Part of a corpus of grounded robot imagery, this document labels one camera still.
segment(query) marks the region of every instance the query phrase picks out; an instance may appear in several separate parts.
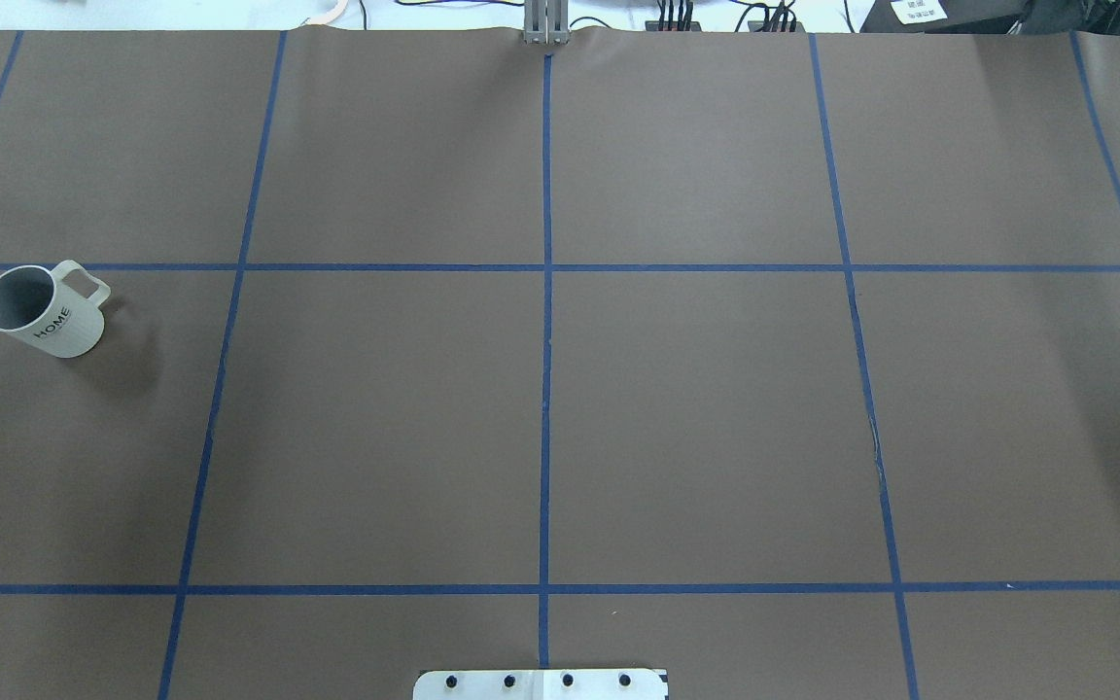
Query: printed text on mug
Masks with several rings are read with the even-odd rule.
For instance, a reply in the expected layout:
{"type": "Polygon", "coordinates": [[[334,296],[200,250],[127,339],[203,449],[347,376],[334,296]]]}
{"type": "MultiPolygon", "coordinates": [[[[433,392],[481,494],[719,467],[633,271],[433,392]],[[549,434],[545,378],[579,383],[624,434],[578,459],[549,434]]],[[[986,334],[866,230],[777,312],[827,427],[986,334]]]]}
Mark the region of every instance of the printed text on mug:
{"type": "Polygon", "coordinates": [[[58,310],[58,316],[56,316],[56,318],[53,321],[46,325],[46,327],[40,333],[32,334],[34,337],[46,337],[49,334],[55,333],[56,330],[58,330],[58,328],[63,326],[63,323],[67,320],[67,316],[71,315],[72,310],[68,309],[67,306],[64,306],[63,309],[58,310]]]}

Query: mug handle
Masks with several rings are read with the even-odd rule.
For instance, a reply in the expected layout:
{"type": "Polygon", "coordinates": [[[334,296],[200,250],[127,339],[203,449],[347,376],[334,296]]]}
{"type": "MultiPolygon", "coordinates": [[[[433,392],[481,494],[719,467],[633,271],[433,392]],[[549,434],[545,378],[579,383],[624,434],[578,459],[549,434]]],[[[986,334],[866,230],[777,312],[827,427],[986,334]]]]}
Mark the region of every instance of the mug handle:
{"type": "Polygon", "coordinates": [[[81,270],[81,273],[84,273],[85,277],[90,278],[91,282],[97,284],[97,291],[91,293],[88,298],[94,306],[102,306],[103,301],[106,301],[108,298],[111,298],[111,288],[106,287],[106,283],[102,282],[102,280],[99,280],[96,277],[91,276],[90,271],[85,270],[85,268],[82,268],[80,262],[76,261],[58,262],[58,264],[55,265],[55,269],[49,271],[49,274],[55,276],[55,279],[57,279],[58,282],[66,283],[63,280],[66,280],[67,276],[74,273],[74,271],[76,270],[81,270]]]}

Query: white mug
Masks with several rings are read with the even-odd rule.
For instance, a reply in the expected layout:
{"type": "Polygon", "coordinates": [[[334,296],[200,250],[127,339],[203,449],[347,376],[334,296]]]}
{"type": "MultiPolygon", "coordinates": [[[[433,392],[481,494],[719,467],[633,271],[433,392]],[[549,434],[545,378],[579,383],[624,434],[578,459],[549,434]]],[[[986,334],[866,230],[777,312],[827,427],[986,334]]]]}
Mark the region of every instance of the white mug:
{"type": "Polygon", "coordinates": [[[0,332],[56,357],[84,355],[106,327],[100,306],[110,297],[111,288],[76,261],[11,268],[0,274],[0,332]],[[97,284],[91,297],[63,281],[76,270],[97,284]]]}

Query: white bracket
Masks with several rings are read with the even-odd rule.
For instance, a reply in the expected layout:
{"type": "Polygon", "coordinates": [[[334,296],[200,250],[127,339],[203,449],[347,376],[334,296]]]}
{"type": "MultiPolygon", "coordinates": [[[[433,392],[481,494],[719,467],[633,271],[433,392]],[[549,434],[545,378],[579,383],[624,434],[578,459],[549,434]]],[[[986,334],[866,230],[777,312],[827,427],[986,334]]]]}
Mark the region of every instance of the white bracket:
{"type": "Polygon", "coordinates": [[[656,669],[429,672],[413,700],[668,700],[668,672],[656,669]]]}
{"type": "Polygon", "coordinates": [[[569,0],[525,0],[525,44],[569,44],[569,0]]]}

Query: mug rim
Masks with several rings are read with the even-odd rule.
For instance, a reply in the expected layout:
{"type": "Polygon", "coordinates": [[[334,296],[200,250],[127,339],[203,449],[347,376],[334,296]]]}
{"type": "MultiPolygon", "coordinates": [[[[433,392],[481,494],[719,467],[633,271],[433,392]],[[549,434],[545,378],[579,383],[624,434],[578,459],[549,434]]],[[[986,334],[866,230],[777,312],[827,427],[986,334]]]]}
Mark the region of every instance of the mug rim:
{"type": "MultiPolygon", "coordinates": [[[[1,280],[3,280],[4,277],[7,277],[9,274],[17,273],[17,271],[28,270],[28,269],[35,269],[35,270],[44,271],[44,273],[46,273],[46,277],[48,277],[48,279],[49,279],[49,301],[46,301],[46,309],[49,309],[49,307],[53,306],[54,302],[55,302],[55,293],[58,292],[58,284],[55,283],[55,276],[53,273],[50,273],[50,270],[44,268],[43,265],[34,265],[34,264],[17,265],[17,267],[11,268],[10,270],[4,270],[3,273],[0,274],[0,282],[1,282],[1,280]]],[[[40,316],[37,316],[36,319],[34,319],[31,321],[28,321],[27,324],[21,325],[21,327],[16,327],[16,328],[3,328],[3,327],[0,327],[0,332],[1,333],[15,333],[15,332],[18,332],[18,330],[24,330],[24,328],[31,327],[32,324],[39,321],[40,319],[45,319],[45,318],[46,318],[46,315],[41,314],[40,316]]]]}

